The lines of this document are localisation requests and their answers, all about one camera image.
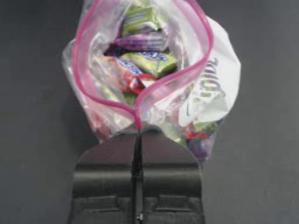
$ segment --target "transparent plastic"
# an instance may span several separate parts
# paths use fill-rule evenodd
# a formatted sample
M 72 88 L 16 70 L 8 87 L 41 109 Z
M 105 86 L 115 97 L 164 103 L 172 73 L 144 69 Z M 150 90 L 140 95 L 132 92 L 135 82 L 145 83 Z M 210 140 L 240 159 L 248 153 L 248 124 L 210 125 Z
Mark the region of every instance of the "transparent plastic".
M 199 143 L 194 140 L 196 137 L 200 145 L 206 144 L 211 148 L 216 130 L 199 135 L 194 131 L 206 130 L 191 130 L 192 122 L 183 126 L 179 123 L 180 109 L 192 94 L 211 56 L 211 25 L 195 0 L 148 1 L 159 13 L 168 17 L 168 48 L 178 59 L 178 71 L 143 90 L 135 99 L 135 106 L 127 104 L 116 83 L 119 73 L 101 57 L 119 37 L 133 0 L 88 0 L 84 3 L 76 38 L 63 53 L 69 83 L 85 109 L 91 128 L 101 141 L 133 123 L 139 130 L 144 123 L 150 123 L 159 126 L 164 134 L 186 148 L 190 145 L 199 148 Z M 196 150 L 194 155 L 204 160 L 204 153 L 210 155 L 207 147 Z

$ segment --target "candy wrapper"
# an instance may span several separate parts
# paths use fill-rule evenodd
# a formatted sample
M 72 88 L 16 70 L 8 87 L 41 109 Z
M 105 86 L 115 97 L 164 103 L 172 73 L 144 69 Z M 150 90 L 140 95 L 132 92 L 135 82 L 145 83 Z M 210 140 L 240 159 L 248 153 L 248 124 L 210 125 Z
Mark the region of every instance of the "candy wrapper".
M 135 66 L 133 63 L 129 61 L 116 58 L 116 57 L 100 57 L 96 58 L 99 62 L 101 63 L 105 61 L 113 69 L 111 69 L 111 74 L 116 78 L 116 82 L 124 92 L 135 92 L 140 93 L 145 86 L 137 79 L 139 75 L 143 75 L 144 73 L 140 71 L 140 69 Z
M 150 123 L 204 161 L 239 92 L 228 34 L 195 1 L 84 7 L 63 65 L 99 141 Z
M 121 58 L 132 61 L 156 79 L 160 79 L 176 68 L 175 57 L 163 52 L 128 52 Z
M 168 46 L 167 34 L 162 31 L 137 34 L 124 38 L 117 38 L 115 46 L 121 46 L 131 51 L 154 51 L 162 52 Z
M 125 14 L 121 37 L 158 32 L 166 27 L 166 18 L 155 7 L 132 9 Z

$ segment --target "green candy wrapper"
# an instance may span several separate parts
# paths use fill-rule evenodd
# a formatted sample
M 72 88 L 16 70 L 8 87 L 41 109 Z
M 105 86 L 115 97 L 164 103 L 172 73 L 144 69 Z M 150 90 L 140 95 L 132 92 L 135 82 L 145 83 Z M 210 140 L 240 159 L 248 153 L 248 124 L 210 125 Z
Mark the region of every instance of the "green candy wrapper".
M 163 52 L 128 52 L 121 58 L 135 63 L 156 79 L 160 79 L 176 68 L 176 58 Z
M 148 32 L 158 32 L 166 27 L 166 17 L 159 16 L 154 7 L 131 8 L 125 15 L 121 36 L 131 36 Z
M 123 93 L 125 97 L 125 103 L 133 107 L 136 105 L 136 97 L 137 95 L 133 93 Z
M 194 122 L 192 125 L 196 132 L 204 131 L 208 135 L 211 135 L 219 127 L 216 122 Z
M 150 6 L 150 3 L 151 3 L 150 0 L 135 0 L 129 10 L 144 8 L 144 7 Z

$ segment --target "white label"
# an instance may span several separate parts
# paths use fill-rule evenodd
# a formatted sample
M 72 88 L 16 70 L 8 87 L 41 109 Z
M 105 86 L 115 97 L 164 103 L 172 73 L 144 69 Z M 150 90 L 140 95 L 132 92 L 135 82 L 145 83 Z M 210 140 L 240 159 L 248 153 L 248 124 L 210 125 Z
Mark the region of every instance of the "white label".
M 211 58 L 207 62 L 204 72 L 198 79 L 194 90 L 186 103 L 180 108 L 179 124 L 186 127 L 207 108 L 216 97 L 224 97 L 218 76 L 219 60 Z

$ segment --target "wrapped candy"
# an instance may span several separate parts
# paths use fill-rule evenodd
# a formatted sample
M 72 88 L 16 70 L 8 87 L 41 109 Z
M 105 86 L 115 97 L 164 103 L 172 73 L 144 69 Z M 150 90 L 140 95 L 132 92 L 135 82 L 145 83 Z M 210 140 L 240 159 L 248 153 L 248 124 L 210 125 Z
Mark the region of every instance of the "wrapped candy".
M 144 73 L 135 66 L 135 64 L 124 59 L 108 56 L 100 57 L 100 60 L 105 61 L 113 68 L 109 72 L 116 78 L 121 91 L 135 92 L 139 94 L 145 86 L 137 79 L 137 75 L 143 75 Z
M 164 51 L 168 46 L 168 37 L 164 32 L 150 32 L 117 38 L 115 46 L 121 46 L 129 51 Z
M 163 52 L 128 52 L 121 58 L 132 61 L 156 79 L 160 79 L 176 68 L 175 57 Z
M 121 37 L 140 33 L 158 32 L 166 27 L 167 19 L 154 7 L 132 9 L 125 14 Z

